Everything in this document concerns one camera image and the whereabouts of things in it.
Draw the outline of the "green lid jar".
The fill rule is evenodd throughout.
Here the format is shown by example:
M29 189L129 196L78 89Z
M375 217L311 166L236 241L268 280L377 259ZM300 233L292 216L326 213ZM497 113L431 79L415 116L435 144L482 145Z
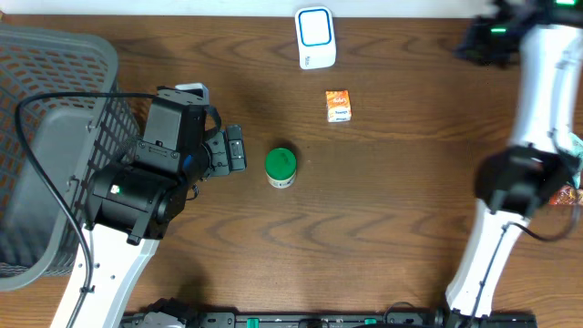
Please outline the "green lid jar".
M265 159L265 171L274 188L288 188L297 175L297 159L289 149L272 149Z

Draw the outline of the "small orange carton box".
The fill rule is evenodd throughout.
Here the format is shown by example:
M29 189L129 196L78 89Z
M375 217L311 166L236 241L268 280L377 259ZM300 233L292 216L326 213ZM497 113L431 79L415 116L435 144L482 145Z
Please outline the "small orange carton box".
M352 107L347 90L330 90L325 92L327 120L330 123L350 121Z

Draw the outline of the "mint green wipes pack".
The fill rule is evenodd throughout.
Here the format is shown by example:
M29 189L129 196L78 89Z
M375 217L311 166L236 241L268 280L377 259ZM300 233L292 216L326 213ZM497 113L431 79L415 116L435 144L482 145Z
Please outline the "mint green wipes pack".
M569 132L568 136L572 143L572 149L568 152L568 154L576 158L578 161L577 165L573 169L573 181L570 183L570 185L578 190L580 188L582 174L583 143L582 139L573 132Z

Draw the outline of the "red brown chocolate bar wrapper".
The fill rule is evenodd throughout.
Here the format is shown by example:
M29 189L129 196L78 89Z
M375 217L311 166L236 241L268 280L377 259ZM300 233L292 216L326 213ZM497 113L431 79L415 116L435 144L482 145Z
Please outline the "red brown chocolate bar wrapper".
M550 205L574 206L582 204L582 189L566 185L557 191L548 202Z

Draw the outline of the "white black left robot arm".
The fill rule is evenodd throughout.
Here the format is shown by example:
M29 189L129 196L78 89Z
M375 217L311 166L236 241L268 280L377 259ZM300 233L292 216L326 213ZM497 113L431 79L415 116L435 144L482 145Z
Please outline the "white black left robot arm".
M84 236L54 327L117 327L140 274L197 182L247 167L240 126L223 127L201 83L160 87L128 164L114 159L87 185ZM87 288L84 273L93 272Z

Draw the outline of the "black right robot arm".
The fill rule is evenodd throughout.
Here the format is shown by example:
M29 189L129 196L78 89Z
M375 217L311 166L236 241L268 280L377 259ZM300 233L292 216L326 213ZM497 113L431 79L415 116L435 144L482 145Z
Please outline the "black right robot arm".
M536 0L496 1L492 15L476 16L456 55L480 66L506 67L520 60L517 116L507 147L479 166L474 186L476 219L454 279L445 290L446 327L519 324L493 315L492 302L507 259L521 234L543 242L566 238L528 228L535 212L563 187L576 186L582 159L573 140L573 118L582 72L582 4Z

